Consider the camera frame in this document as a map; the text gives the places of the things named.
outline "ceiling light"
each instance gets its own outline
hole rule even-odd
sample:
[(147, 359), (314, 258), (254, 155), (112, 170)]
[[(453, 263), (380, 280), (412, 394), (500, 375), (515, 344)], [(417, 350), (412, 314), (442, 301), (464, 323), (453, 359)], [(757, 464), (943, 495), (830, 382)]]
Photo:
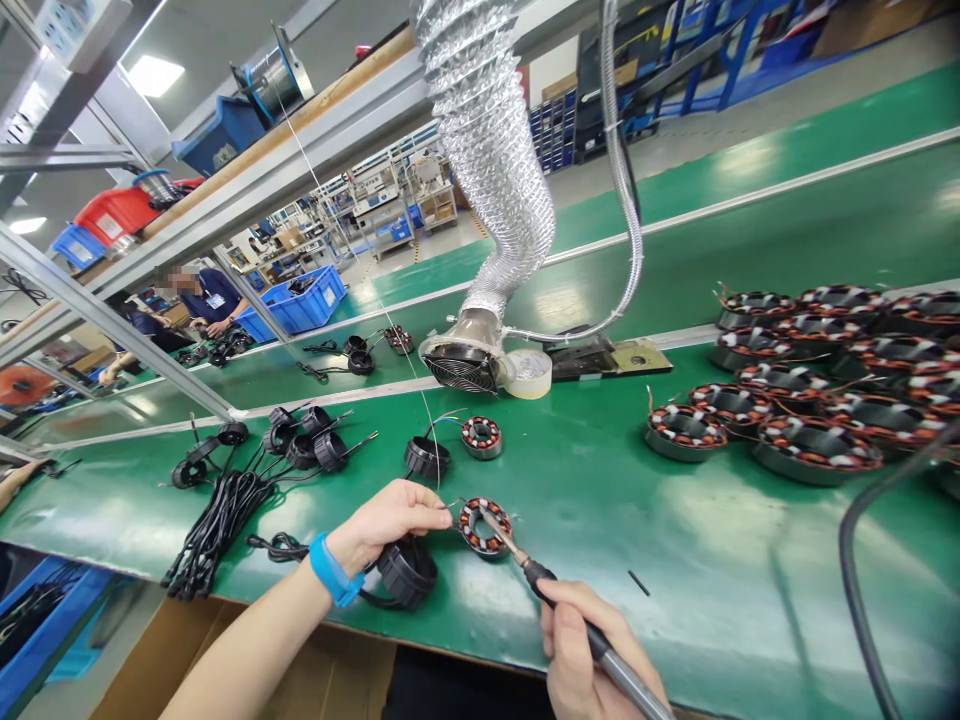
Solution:
[(134, 89), (144, 97), (161, 97), (183, 75), (183, 67), (144, 55), (127, 73)]
[(10, 229), (17, 235), (26, 235), (34, 230), (39, 230), (40, 226), (47, 221), (46, 218), (30, 218), (29, 220), (17, 220), (10, 223)]

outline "blue storage crate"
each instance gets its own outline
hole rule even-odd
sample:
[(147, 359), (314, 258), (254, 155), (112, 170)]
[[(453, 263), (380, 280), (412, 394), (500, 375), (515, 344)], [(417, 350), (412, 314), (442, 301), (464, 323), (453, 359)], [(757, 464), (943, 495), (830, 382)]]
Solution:
[[(49, 557), (37, 565), (17, 588), (0, 602), (0, 613), (20, 602), (34, 585), (48, 580), (65, 564), (63, 558)], [(7, 717), (60, 651), (64, 642), (86, 613), (103, 599), (113, 573), (82, 565), (75, 572), (76, 582), (57, 607), (33, 633), (13, 659), (0, 670), (0, 717)]]
[(175, 142), (173, 156), (206, 177), (266, 134), (253, 106), (241, 98), (217, 96), (217, 114), (193, 140)]
[[(293, 280), (272, 287), (263, 294), (263, 301), (268, 304), (277, 322), (293, 335), (326, 325), (337, 305), (347, 294), (333, 265), (327, 265), (300, 276), (300, 278), (310, 277), (315, 277), (316, 282), (303, 295), (291, 295), (289, 285)], [(237, 318), (237, 322), (257, 342), (276, 339), (276, 335), (253, 308), (244, 310)]]
[(50, 245), (80, 270), (86, 270), (103, 257), (106, 248), (92, 232), (73, 223)]

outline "green conveyor belt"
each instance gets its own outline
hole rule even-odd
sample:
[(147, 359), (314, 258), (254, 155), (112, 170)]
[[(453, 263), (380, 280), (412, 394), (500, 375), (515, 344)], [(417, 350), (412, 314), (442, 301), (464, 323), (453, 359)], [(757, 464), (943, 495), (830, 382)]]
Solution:
[[(523, 547), (567, 578), (585, 580), (627, 615), (674, 702), (740, 718), (872, 718), (877, 715), (843, 599), (837, 529), (842, 489), (794, 484), (734, 445), (699, 466), (661, 458), (641, 440), (649, 382), (658, 401), (728, 377), (704, 346), (673, 351), (669, 375), (562, 384), (539, 401), (426, 393), (435, 414), (469, 403), (504, 432), (489, 463), (458, 447), (441, 494), (489, 496), (514, 519)], [(342, 436), (379, 429), (348, 468), (294, 487), (246, 532), (285, 530), (301, 541), (343, 521), (402, 475), (406, 440), (423, 431), (419, 393), (365, 400)], [(254, 436), (266, 426), (251, 423)], [(41, 478), (0, 517), (0, 539), (157, 579), (204, 506), (206, 487), (159, 488), (189, 433), (94, 445), (59, 480)], [(252, 452), (252, 443), (245, 452)], [(857, 536), (857, 561), (877, 643), (904, 717), (936, 717), (957, 677), (960, 506), (925, 482), (881, 500)], [(543, 669), (538, 610), (509, 563), (475, 557), (454, 533), (430, 547), (440, 581), (417, 613), (363, 602), (334, 622), (403, 642)], [(627, 576), (634, 570), (646, 598)], [(238, 545), (216, 593), (252, 601), (290, 571)]]

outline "black cable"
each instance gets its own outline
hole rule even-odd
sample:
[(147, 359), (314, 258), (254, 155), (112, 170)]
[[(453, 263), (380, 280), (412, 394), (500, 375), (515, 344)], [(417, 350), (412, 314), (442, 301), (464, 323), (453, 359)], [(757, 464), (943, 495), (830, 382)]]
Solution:
[(863, 594), (860, 591), (860, 581), (857, 578), (857, 565), (853, 557), (853, 534), (857, 528), (860, 516), (866, 512), (887, 491), (919, 474), (925, 469), (938, 450), (945, 447), (951, 440), (960, 434), (960, 419), (954, 420), (937, 436), (930, 445), (911, 457), (902, 466), (883, 480), (880, 480), (861, 492), (850, 503), (843, 520), (840, 522), (840, 574), (843, 578), (843, 591), (847, 596), (847, 606), (850, 608), (850, 619), (857, 634), (860, 652), (863, 653), (863, 662), (867, 667), (867, 676), (877, 696), (880, 711), (886, 720), (900, 720), (900, 709), (897, 706), (887, 676), (883, 672), (880, 655), (870, 632), (870, 623), (867, 620), (867, 611), (863, 604)]
[(3, 292), (22, 292), (28, 298), (33, 300), (33, 304), (38, 307), (42, 305), (41, 300), (49, 300), (50, 296), (47, 295), (43, 290), (37, 290), (27, 286), (26, 278), (20, 273), (16, 268), (10, 268), (3, 275), (0, 275), (0, 280), (4, 280), (11, 285), (13, 285), (12, 290), (0, 290), (0, 293)]

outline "electric motor component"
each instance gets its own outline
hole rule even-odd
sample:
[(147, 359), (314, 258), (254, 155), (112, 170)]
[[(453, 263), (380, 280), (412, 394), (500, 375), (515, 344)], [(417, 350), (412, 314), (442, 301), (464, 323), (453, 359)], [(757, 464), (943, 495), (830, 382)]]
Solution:
[(243, 423), (225, 423), (217, 431), (217, 440), (221, 445), (232, 447), (246, 442), (250, 432)]
[(297, 435), (296, 425), (271, 425), (263, 434), (263, 449), (268, 455), (286, 455), (287, 448)]
[(820, 404), (827, 418), (872, 442), (888, 461), (932, 443), (946, 427), (933, 413), (887, 395), (826, 393)]
[(420, 435), (410, 438), (403, 456), (412, 472), (429, 480), (442, 480), (452, 459), (450, 451), (443, 445)]
[(814, 413), (830, 383), (803, 365), (760, 363), (737, 373), (737, 383), (775, 400), (791, 412)]
[(888, 305), (874, 332), (949, 337), (960, 332), (960, 292), (907, 295)]
[(332, 422), (327, 411), (317, 405), (307, 408), (300, 416), (300, 426), (307, 435), (323, 432)]
[(487, 512), (493, 516), (494, 520), (497, 521), (497, 525), (500, 528), (499, 532), (504, 535), (513, 535), (513, 526), (510, 524), (510, 518), (507, 517), (503, 508), (493, 500), (479, 497), (467, 500), (460, 509), (460, 520), (458, 522), (460, 534), (463, 535), (463, 539), (467, 541), (470, 549), (480, 557), (486, 559), (498, 558), (508, 552), (508, 548), (496, 535), (486, 537), (486, 533), (483, 535), (477, 533), (476, 528), (478, 525), (486, 528), (487, 532), (490, 532), (487, 524), (483, 520), (483, 515), (480, 513), (481, 507), (486, 509)]
[(885, 303), (879, 292), (858, 285), (821, 285), (797, 298), (801, 311), (822, 317), (876, 315)]
[(727, 383), (694, 388), (690, 405), (715, 417), (735, 436), (752, 437), (760, 423), (774, 414), (773, 403), (763, 393)]
[(791, 358), (812, 361), (840, 349), (860, 335), (863, 326), (844, 318), (803, 314), (780, 320), (772, 329), (790, 341)]
[(876, 470), (876, 447), (840, 425), (815, 417), (785, 415), (760, 426), (757, 462), (807, 485), (836, 487), (853, 475)]
[(710, 361), (724, 370), (739, 370), (761, 360), (782, 360), (793, 346), (770, 330), (743, 328), (723, 333), (710, 351)]
[(333, 431), (314, 438), (313, 453), (324, 472), (343, 470), (350, 459), (346, 443)]
[(208, 457), (218, 447), (220, 447), (220, 440), (216, 437), (205, 438), (190, 448), (190, 451), (187, 453), (187, 462), (196, 464), (205, 457)]
[(380, 571), (380, 583), (390, 597), (360, 591), (360, 596), (376, 607), (416, 610), (437, 584), (437, 564), (427, 544), (415, 535), (407, 535), (384, 547), (376, 567)]
[(647, 416), (643, 439), (671, 460), (701, 463), (727, 444), (727, 433), (719, 420), (703, 410), (670, 404)]
[(406, 332), (402, 326), (394, 325), (383, 331), (387, 337), (387, 343), (393, 348), (397, 355), (409, 355), (413, 352), (413, 336)]
[(314, 440), (309, 435), (297, 435), (287, 445), (286, 458), (294, 470), (309, 470), (317, 466)]
[(500, 427), (490, 418), (474, 416), (460, 430), (463, 445), (477, 460), (493, 460), (503, 452)]
[(207, 477), (207, 464), (203, 460), (190, 462), (181, 460), (170, 474), (170, 482), (174, 487), (186, 490), (196, 487)]
[(938, 417), (960, 417), (960, 370), (941, 375), (914, 375), (907, 381), (907, 397)]
[(721, 301), (723, 310), (717, 320), (721, 330), (739, 330), (745, 327), (767, 327), (792, 313), (796, 301), (789, 295), (754, 291), (737, 293)]
[[(916, 371), (921, 363), (960, 361), (960, 353), (948, 352), (939, 343), (913, 335), (877, 335), (844, 346), (830, 374), (838, 378), (859, 379), (877, 375), (878, 385), (894, 385)], [(932, 371), (938, 366), (924, 365)]]

